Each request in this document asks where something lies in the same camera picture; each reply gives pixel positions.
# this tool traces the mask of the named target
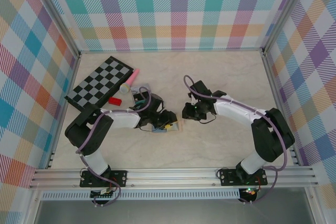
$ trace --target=plaid backdrop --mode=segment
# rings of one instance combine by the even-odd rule
[[[17,223],[27,206],[74,63],[40,0],[0,0],[0,223]]]
[[[286,0],[54,2],[78,46],[95,51],[259,48]]]
[[[299,0],[270,53],[296,145],[336,217],[336,0]]]

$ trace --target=beige floor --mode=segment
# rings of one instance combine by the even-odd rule
[[[183,76],[203,80],[211,91],[222,90],[234,99],[270,109],[275,106],[259,52],[133,52],[83,55],[75,85],[95,70],[110,55],[140,74],[134,85],[149,83],[153,93],[161,96],[168,110],[181,116],[188,101]],[[131,93],[122,99],[122,108],[133,105]],[[106,104],[106,109],[119,107]],[[76,148],[64,136],[65,128],[79,114],[68,106],[52,168],[82,168]],[[235,166],[254,149],[250,128],[218,116],[214,122],[201,125],[182,120],[182,131],[150,133],[139,129],[110,130],[101,150],[113,168],[171,168]],[[274,164],[281,165],[282,157]]]

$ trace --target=red block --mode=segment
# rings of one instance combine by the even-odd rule
[[[122,101],[120,99],[118,99],[118,98],[114,98],[114,97],[110,97],[109,98],[109,103],[110,104],[113,104],[113,105],[116,105],[116,106],[120,106],[121,102]]]

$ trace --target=table surface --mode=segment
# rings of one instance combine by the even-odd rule
[[[212,92],[222,90],[256,108],[275,107],[257,51],[84,54],[75,86],[111,55],[134,69],[139,68],[133,85],[148,83],[152,92],[162,97],[166,109],[175,112],[179,119],[184,104],[189,101],[188,89],[183,83],[185,74],[194,81],[202,80]],[[103,108],[126,109],[134,105],[130,92],[118,92],[114,97],[122,100],[121,106],[107,103]],[[68,106],[51,168],[84,167],[75,154],[76,148],[64,135],[66,127],[78,114],[77,109]],[[229,118],[218,116],[206,125],[181,120],[180,125],[180,131],[169,133],[110,130],[101,144],[103,157],[112,168],[230,167],[236,166],[254,150],[251,129]],[[282,165],[282,162],[281,156],[273,164]]]

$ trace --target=black and white checkerboard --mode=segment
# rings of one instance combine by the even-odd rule
[[[102,107],[131,76],[133,68],[110,56],[75,87],[65,99],[82,111],[87,103]]]

